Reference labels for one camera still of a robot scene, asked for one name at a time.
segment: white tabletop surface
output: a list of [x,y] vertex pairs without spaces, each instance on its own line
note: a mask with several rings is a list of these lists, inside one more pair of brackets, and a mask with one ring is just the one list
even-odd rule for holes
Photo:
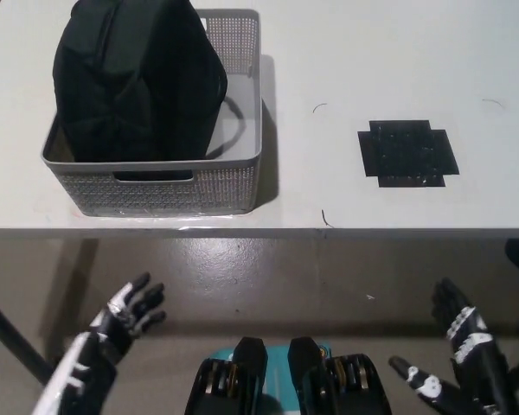
[[[146,220],[83,216],[40,158],[73,3],[0,3],[0,235],[519,235],[519,0],[195,0],[261,15],[279,194],[242,216]],[[357,138],[377,119],[445,129],[460,175],[379,188]]]

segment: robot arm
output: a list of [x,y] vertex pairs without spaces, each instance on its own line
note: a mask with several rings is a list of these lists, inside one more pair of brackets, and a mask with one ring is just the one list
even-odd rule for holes
[[390,359],[390,366],[438,413],[519,415],[507,361],[477,308],[448,279],[437,284],[432,302],[432,315],[452,345],[459,387],[398,356]]
[[126,284],[80,333],[56,368],[33,415],[97,415],[117,375],[116,366],[134,340],[165,319],[154,311],[163,301],[163,285],[137,294],[150,282],[145,273]]

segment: floor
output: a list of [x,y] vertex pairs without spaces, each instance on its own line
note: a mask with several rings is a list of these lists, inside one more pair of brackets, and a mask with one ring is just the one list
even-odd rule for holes
[[[183,413],[202,359],[243,335],[268,344],[327,341],[366,353],[394,414],[428,415],[387,359],[453,379],[430,317],[434,283],[452,278],[519,361],[519,271],[503,240],[0,240],[0,307],[54,359],[130,278],[166,285],[168,320],[119,366],[105,414]],[[0,414],[30,413],[40,386],[0,345]]]

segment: black square mat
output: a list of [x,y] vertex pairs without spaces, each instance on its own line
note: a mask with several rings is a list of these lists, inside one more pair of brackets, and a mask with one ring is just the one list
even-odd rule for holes
[[369,121],[370,131],[357,133],[367,177],[382,188],[444,187],[445,175],[459,169],[445,130],[428,120]]

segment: black bag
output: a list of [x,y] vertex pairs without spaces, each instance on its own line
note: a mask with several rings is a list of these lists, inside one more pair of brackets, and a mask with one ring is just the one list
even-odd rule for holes
[[54,59],[76,162],[202,159],[227,75],[189,0],[80,0]]

